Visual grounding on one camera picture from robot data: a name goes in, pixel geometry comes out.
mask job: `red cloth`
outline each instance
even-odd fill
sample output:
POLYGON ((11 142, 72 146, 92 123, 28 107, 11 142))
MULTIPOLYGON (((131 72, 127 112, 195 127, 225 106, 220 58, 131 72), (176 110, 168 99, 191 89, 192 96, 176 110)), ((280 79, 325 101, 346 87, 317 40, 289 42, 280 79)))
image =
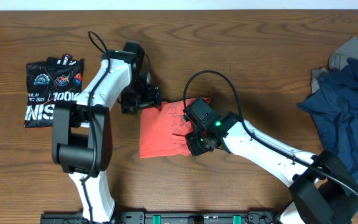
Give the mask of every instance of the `red cloth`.
MULTIPOLYGON (((189 105, 196 98, 186 100, 189 105)), ((174 103, 162 102, 161 109, 144 109, 140 116, 140 158, 158 156, 187 156, 186 134, 193 131, 190 122, 183 119, 183 100, 174 103)))

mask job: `black metal base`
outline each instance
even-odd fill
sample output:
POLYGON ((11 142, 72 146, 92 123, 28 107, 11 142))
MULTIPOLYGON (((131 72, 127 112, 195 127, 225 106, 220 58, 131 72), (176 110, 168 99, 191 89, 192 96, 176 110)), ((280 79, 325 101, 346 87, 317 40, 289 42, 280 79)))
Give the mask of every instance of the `black metal base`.
MULTIPOLYGON (((249 213, 149 213, 121 212, 103 224, 271 224, 275 212, 249 213)), ((43 214, 40 224, 87 224, 81 213, 43 214)))

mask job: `logo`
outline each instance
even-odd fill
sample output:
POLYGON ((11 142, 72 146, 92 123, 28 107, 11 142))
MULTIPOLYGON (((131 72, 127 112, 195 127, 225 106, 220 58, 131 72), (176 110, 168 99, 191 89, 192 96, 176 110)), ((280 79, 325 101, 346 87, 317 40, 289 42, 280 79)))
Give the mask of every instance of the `logo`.
POLYGON ((55 83, 56 85, 58 86, 65 86, 67 84, 69 84, 70 81, 68 81, 68 77, 62 75, 60 77, 58 77, 56 80, 55 80, 55 83))
POLYGON ((77 85, 81 85, 82 84, 82 75, 80 73, 77 73, 75 76, 74 76, 74 82, 75 84, 77 85))
POLYGON ((48 85, 49 80, 50 79, 46 74, 41 74, 35 78, 34 85, 48 85))

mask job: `white wall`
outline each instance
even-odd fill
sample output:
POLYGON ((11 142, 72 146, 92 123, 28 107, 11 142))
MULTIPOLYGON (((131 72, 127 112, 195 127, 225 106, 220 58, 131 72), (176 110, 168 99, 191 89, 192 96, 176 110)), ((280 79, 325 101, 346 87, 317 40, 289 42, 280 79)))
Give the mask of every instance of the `white wall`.
POLYGON ((0 0, 0 10, 358 9, 358 0, 0 0))

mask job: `wooden tabletop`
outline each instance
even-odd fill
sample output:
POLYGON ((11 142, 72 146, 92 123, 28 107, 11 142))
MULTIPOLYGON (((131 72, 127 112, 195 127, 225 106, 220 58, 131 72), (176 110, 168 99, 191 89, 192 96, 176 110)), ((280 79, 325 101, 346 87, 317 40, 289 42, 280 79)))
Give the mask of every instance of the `wooden tabletop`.
MULTIPOLYGON (((318 154, 314 123, 296 104, 310 94, 311 69, 326 66, 352 35, 358 38, 358 11, 0 12, 0 223, 39 223, 43 212, 82 209, 73 182, 52 162, 51 128, 23 128, 25 65, 63 53, 84 58, 84 88, 100 66, 89 30, 110 49, 140 42, 169 101, 181 99, 192 74, 222 72, 255 127, 318 154)), ((196 78, 188 96, 199 95, 212 97, 212 107, 221 112, 236 111, 220 77, 196 78)), ((111 117, 108 181, 119 208, 279 211, 291 201, 274 176, 223 151, 139 159, 140 116, 121 114, 115 105, 111 117)))

